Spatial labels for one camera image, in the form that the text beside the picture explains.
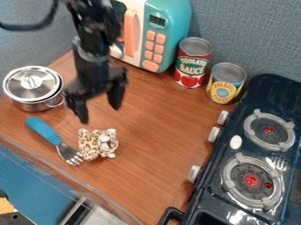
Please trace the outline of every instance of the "toy kitchen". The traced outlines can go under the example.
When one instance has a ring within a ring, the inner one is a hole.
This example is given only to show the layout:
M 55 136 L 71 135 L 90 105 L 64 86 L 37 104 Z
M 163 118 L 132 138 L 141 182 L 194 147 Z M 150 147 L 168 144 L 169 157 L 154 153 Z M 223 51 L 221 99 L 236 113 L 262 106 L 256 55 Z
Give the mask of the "toy kitchen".
M 188 0 L 118 0 L 114 10 L 121 24 L 111 56 L 162 73 L 173 63 L 180 40 L 187 37 L 191 6 Z
M 159 224 L 301 224 L 301 83 L 264 74 L 252 79 L 233 112 L 222 111 L 185 213 L 169 207 Z

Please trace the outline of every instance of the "silver pot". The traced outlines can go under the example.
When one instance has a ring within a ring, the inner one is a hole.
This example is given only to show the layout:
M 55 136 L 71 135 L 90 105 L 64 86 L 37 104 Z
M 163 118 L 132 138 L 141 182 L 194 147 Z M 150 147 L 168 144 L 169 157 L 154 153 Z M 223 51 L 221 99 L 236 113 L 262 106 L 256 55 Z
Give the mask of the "silver pot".
M 28 66 L 11 71 L 3 82 L 4 93 L 18 108 L 41 112 L 62 105 L 62 77 L 52 69 Z

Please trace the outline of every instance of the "black toy stove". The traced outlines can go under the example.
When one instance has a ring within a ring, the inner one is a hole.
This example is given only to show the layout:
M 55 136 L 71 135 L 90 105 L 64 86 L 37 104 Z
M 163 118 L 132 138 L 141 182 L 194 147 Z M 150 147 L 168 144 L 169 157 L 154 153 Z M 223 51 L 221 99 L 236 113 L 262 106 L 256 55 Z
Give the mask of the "black toy stove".
M 207 165 L 189 174 L 187 212 L 170 207 L 159 224 L 301 224 L 301 83 L 257 76 L 218 123 Z

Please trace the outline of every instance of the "tin can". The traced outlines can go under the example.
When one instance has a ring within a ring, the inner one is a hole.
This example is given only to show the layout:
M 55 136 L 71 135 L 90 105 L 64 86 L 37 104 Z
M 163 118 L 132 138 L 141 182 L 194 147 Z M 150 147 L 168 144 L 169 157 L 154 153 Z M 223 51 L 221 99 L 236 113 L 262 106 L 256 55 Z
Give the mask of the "tin can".
M 204 39 L 186 38 L 180 42 L 174 79 L 186 88 L 197 88 L 204 83 L 212 57 L 212 47 Z
M 246 72 L 239 66 L 222 62 L 213 66 L 207 84 L 208 97 L 219 104 L 235 102 L 246 81 Z

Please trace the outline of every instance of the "yellow can label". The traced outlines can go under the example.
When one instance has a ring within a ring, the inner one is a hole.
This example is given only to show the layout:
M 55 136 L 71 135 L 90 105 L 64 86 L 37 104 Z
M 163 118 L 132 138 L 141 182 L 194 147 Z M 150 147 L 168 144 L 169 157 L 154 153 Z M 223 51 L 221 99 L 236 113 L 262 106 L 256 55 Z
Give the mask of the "yellow can label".
M 227 104 L 235 98 L 237 89 L 233 84 L 217 81 L 210 83 L 209 86 L 211 88 L 207 91 L 209 91 L 211 99 L 217 103 Z

